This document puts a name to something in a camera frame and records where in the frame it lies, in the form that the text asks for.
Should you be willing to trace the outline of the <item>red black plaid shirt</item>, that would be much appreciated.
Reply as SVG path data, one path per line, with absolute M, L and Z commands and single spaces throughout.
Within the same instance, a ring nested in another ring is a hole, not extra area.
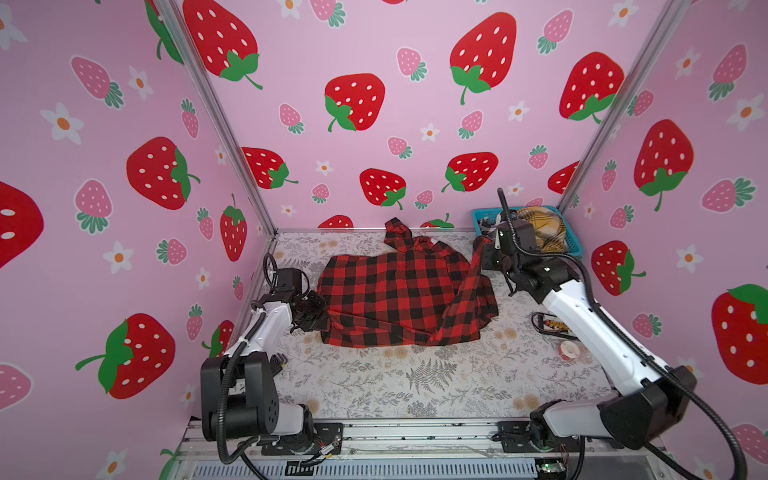
M 499 314 L 477 237 L 470 259 L 450 245 L 416 236 L 399 219 L 386 224 L 390 252 L 337 255 L 319 277 L 327 305 L 324 343 L 347 348 L 445 346 L 477 340 Z

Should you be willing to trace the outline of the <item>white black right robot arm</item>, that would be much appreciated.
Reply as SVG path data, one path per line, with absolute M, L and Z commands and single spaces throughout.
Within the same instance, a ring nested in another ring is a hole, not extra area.
M 595 299 L 591 278 L 577 258 L 543 253 L 532 228 L 509 208 L 504 190 L 497 191 L 501 220 L 496 226 L 500 248 L 496 263 L 510 291 L 528 293 L 575 333 L 612 382 L 615 395 L 581 402 L 552 401 L 529 417 L 516 440 L 539 451 L 575 437 L 612 439 L 631 450 L 645 449 L 679 476 L 693 473 L 653 445 L 653 440 L 679 423 L 688 405 L 701 410 L 724 438 L 733 460 L 735 479 L 748 466 L 733 431 L 694 391 L 697 380 L 685 367 L 673 368 L 632 337 Z

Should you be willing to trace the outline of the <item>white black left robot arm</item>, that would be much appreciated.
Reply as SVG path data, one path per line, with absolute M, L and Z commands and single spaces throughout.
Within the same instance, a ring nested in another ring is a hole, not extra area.
M 275 376 L 284 366 L 276 345 L 287 332 L 309 332 L 327 319 L 325 300 L 311 289 L 297 268 L 280 268 L 273 255 L 263 258 L 268 291 L 250 305 L 250 320 L 235 344 L 205 360 L 200 371 L 202 427 L 214 442 L 219 461 L 237 460 L 248 468 L 249 448 L 283 444 L 291 453 L 325 447 L 319 440 L 310 409 L 279 399 Z

